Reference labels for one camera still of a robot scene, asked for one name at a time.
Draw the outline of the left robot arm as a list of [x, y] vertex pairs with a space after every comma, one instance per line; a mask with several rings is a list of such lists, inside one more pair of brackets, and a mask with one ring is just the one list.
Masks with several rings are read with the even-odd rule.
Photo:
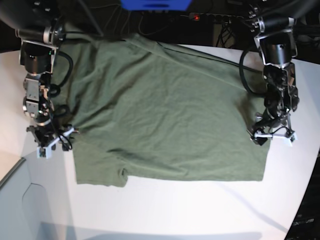
[[248, 1], [248, 16], [243, 23], [254, 34], [254, 48], [259, 51], [264, 65], [262, 77], [266, 91], [255, 92], [246, 81], [244, 59], [251, 46], [241, 54], [239, 74], [247, 93], [264, 99], [264, 112], [256, 113], [254, 124], [248, 128], [251, 140], [259, 146], [268, 139], [282, 139], [289, 145], [297, 139], [291, 125], [291, 112], [297, 110], [300, 102], [292, 62], [298, 55], [294, 26], [297, 19], [317, 3], [316, 0]]

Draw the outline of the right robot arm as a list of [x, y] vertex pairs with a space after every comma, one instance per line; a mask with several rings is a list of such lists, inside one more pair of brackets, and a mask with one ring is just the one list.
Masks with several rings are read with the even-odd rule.
[[[63, 104], [55, 107], [52, 100], [71, 76], [74, 63], [71, 57], [60, 51], [66, 39], [63, 18], [55, 0], [2, 0], [0, 19], [15, 30], [21, 40], [19, 63], [27, 75], [23, 81], [25, 97], [22, 109], [34, 124], [27, 127], [37, 143], [38, 158], [49, 159], [56, 148], [72, 149], [69, 136], [75, 131], [70, 124], [61, 125], [59, 119], [70, 109]], [[59, 84], [52, 83], [56, 58], [67, 60], [68, 70]]]

